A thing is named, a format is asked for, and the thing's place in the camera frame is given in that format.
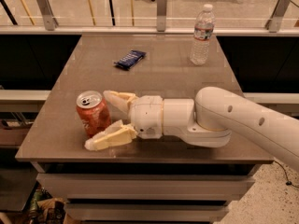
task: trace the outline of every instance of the red object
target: red object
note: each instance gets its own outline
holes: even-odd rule
[[[85,91],[78,96],[77,112],[90,138],[111,124],[106,100],[97,91]]]

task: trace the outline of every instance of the drawer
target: drawer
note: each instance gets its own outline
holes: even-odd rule
[[[39,174],[54,197],[124,200],[239,200],[253,185],[248,176]]]
[[[194,205],[106,205],[68,203],[65,211],[73,219],[100,221],[214,222],[220,221],[228,208]]]

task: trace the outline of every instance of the plastic water bottle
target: plastic water bottle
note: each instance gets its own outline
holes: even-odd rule
[[[196,65],[206,63],[209,39],[212,36],[215,23],[212,9],[212,5],[205,4],[203,11],[198,14],[195,22],[190,60]]]

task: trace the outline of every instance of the tiled floor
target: tiled floor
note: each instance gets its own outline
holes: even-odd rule
[[[6,0],[19,25],[31,26],[20,0]],[[37,25],[43,25],[36,0],[25,0]],[[131,26],[130,0],[113,0],[117,26]],[[167,26],[192,27],[201,6],[214,5],[217,27],[264,27],[277,0],[168,0]],[[55,17],[61,26],[91,26],[93,20],[87,0],[50,0]],[[293,28],[299,18],[299,0],[292,0],[283,27]],[[108,0],[93,0],[96,26],[112,26]],[[155,25],[156,3],[134,0],[135,26]],[[12,26],[0,7],[0,29]],[[299,185],[299,174],[287,169],[293,184]],[[239,202],[232,202],[230,213],[219,224],[298,224],[299,189],[286,186],[284,171],[273,163],[264,165],[254,176],[256,184]]]

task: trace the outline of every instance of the wooden stick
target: wooden stick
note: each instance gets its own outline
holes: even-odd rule
[[[95,19],[94,19],[94,15],[93,15],[93,5],[92,5],[92,0],[88,0],[88,4],[90,6],[90,11],[93,17],[93,25],[95,25]]]
[[[30,12],[28,6],[26,5],[25,0],[21,0],[21,3],[22,3],[22,6],[24,7],[24,9],[25,9],[25,11],[26,11],[26,13],[27,13],[27,15],[28,15],[28,17],[29,17],[31,23],[32,23],[33,25],[36,25],[36,23],[35,23],[35,21],[34,21],[32,15],[31,15],[31,12]]]
[[[135,26],[133,0],[131,0],[132,25]]]

